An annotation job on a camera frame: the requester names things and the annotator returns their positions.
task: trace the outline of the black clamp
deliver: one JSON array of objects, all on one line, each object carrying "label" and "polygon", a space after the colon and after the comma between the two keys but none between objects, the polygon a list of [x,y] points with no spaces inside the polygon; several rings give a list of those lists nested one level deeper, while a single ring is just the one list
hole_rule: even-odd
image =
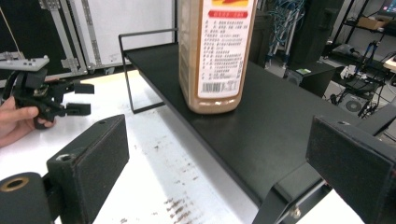
[{"label": "black clamp", "polygon": [[[79,81],[66,81],[62,79],[45,81],[47,69],[38,71],[14,71],[7,79],[2,103],[12,94],[17,108],[36,106],[37,118],[54,121],[56,116],[86,116],[91,114],[90,104],[62,105],[64,95],[68,92],[94,94],[92,84],[81,84]],[[35,127],[45,129],[37,122]]]}]

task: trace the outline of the table surface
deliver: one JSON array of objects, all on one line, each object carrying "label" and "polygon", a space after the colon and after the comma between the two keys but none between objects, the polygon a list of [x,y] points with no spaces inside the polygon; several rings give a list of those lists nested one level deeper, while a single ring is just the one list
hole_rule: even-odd
[{"label": "table surface", "polygon": [[[137,107],[161,101],[136,71],[129,74]],[[125,114],[131,158],[94,223],[251,223],[257,206],[168,106],[132,114],[123,74],[83,82],[94,84],[95,94],[67,93],[64,103],[92,104],[92,113],[57,118],[52,129],[0,148],[0,179],[44,175],[46,161],[92,124]],[[300,223],[362,222],[332,191]]]},{"label": "table surface", "polygon": [[[195,114],[187,108],[178,86],[177,45],[133,49],[126,55],[258,205],[275,183],[306,164],[314,115],[359,122],[339,107],[253,63],[247,66],[242,100],[235,111]],[[308,175],[318,179],[316,172]],[[308,187],[307,183],[296,185]]]}]

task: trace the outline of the finger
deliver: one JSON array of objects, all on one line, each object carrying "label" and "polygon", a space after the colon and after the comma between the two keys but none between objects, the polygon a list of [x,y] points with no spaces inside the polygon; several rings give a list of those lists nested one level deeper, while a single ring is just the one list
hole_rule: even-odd
[{"label": "finger", "polygon": [[2,110],[3,109],[15,109],[15,98],[13,96],[10,96],[8,99],[6,99],[3,104],[0,107]]},{"label": "finger", "polygon": [[52,127],[52,126],[55,125],[56,120],[54,120],[53,122],[51,122],[51,121],[48,121],[48,120],[46,120],[46,119],[37,119],[37,122],[38,122],[39,124],[43,124],[46,128],[50,128],[50,127]]},{"label": "finger", "polygon": [[47,121],[47,122],[44,123],[44,126],[46,128],[51,128],[51,127],[53,127],[55,125],[55,123],[56,123],[55,120],[53,122]]},{"label": "finger", "polygon": [[22,119],[32,119],[38,115],[38,109],[35,106],[23,107],[17,110],[2,111],[0,120],[15,122]]}]

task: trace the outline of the wire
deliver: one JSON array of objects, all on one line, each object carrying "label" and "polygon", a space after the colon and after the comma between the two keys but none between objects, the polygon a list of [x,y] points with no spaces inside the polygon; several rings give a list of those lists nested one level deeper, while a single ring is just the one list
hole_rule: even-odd
[{"label": "wire", "polygon": [[4,22],[6,23],[6,26],[7,26],[8,30],[9,30],[9,33],[11,34],[11,37],[14,40],[14,44],[15,44],[15,47],[17,47],[18,54],[21,56],[20,48],[18,47],[17,41],[14,38],[14,34],[12,34],[11,28],[8,25],[6,16],[4,15],[3,10],[1,9],[1,7],[0,7],[0,12],[1,12],[1,15],[3,16]]}]

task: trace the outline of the black box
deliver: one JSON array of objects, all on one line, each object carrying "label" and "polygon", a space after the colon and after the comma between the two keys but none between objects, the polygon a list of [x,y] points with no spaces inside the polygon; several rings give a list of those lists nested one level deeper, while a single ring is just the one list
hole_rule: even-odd
[{"label": "black box", "polygon": [[335,67],[323,62],[293,63],[286,69],[283,78],[322,97],[334,74]]}]

